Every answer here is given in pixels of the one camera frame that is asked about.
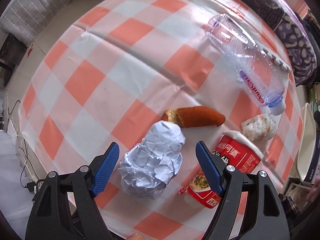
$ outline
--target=blue gripper pad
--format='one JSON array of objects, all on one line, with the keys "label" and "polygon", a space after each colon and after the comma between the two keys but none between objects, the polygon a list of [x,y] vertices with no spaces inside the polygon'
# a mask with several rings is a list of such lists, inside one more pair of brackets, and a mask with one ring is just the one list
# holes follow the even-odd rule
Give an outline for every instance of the blue gripper pad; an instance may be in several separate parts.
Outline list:
[{"label": "blue gripper pad", "polygon": [[205,149],[200,142],[196,144],[196,157],[205,178],[207,179],[211,190],[221,196],[224,193],[224,189],[221,185],[221,175],[209,154],[211,153],[207,152],[207,149]]},{"label": "blue gripper pad", "polygon": [[98,168],[94,176],[94,184],[91,192],[96,197],[99,193],[103,192],[106,185],[110,179],[111,173],[115,168],[117,161],[119,159],[119,145],[116,143],[110,149],[108,155],[105,157],[100,167]]}]

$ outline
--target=plastic bottle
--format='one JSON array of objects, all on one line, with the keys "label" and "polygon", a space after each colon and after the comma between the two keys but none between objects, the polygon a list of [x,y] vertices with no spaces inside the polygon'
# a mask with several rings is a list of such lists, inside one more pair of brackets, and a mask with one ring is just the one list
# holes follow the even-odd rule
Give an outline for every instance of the plastic bottle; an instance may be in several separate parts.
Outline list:
[{"label": "plastic bottle", "polygon": [[249,93],[271,114],[285,110],[284,86],[275,66],[252,37],[227,14],[210,19],[205,33],[214,46],[236,66],[238,76],[247,84]]}]

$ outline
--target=bottle label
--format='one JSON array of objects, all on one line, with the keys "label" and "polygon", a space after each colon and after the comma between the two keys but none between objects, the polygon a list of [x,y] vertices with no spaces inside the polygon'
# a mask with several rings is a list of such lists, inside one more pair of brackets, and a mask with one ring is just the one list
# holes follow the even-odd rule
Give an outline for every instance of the bottle label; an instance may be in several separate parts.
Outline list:
[{"label": "bottle label", "polygon": [[262,104],[264,104],[264,100],[262,98],[262,96],[260,95],[258,89],[254,86],[254,84],[252,83],[252,81],[250,80],[250,78],[248,78],[248,76],[242,71],[240,70],[240,76],[242,77],[242,79],[244,80],[244,82],[246,82],[246,84],[248,85],[248,87],[250,88],[250,90],[254,93],[254,95],[256,96],[256,98],[258,99],[258,101]]}]

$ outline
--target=floor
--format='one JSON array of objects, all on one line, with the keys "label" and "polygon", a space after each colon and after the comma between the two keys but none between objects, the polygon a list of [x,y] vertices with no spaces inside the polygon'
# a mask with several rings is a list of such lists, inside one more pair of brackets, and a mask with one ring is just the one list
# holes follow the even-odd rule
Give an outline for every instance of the floor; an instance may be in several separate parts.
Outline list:
[{"label": "floor", "polygon": [[[37,39],[33,42],[32,51],[28,56],[28,51],[23,57],[19,66],[15,68],[15,71],[7,85],[6,95],[8,101],[4,103],[4,109],[8,106],[9,111],[12,111],[14,104],[17,100],[21,100],[24,96],[30,81],[36,72],[39,64],[44,59],[45,55],[49,52],[50,48],[55,44],[58,38],[68,29],[68,27],[79,19],[83,14],[89,11],[91,8],[102,2],[103,0],[76,0],[63,8],[54,19],[46,26],[46,28],[39,34]],[[18,120],[18,106],[15,107],[9,119],[12,121],[14,128],[18,135],[21,135],[19,130]],[[8,113],[4,111],[4,127],[7,127]],[[40,179],[44,179],[47,173],[39,163],[37,157],[28,144],[24,145],[23,138],[18,136],[18,147],[22,147],[27,150],[28,157],[35,173]],[[34,171],[30,164],[28,168],[31,171],[31,178],[37,180]]]}]

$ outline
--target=bottle cap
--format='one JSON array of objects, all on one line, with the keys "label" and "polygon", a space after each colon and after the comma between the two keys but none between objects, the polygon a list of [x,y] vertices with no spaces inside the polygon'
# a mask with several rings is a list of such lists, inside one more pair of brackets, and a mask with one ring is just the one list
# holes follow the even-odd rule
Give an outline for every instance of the bottle cap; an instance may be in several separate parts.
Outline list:
[{"label": "bottle cap", "polygon": [[278,104],[276,104],[275,106],[269,106],[269,107],[270,107],[271,114],[280,115],[285,110],[285,102],[283,101],[283,98],[281,98]]}]

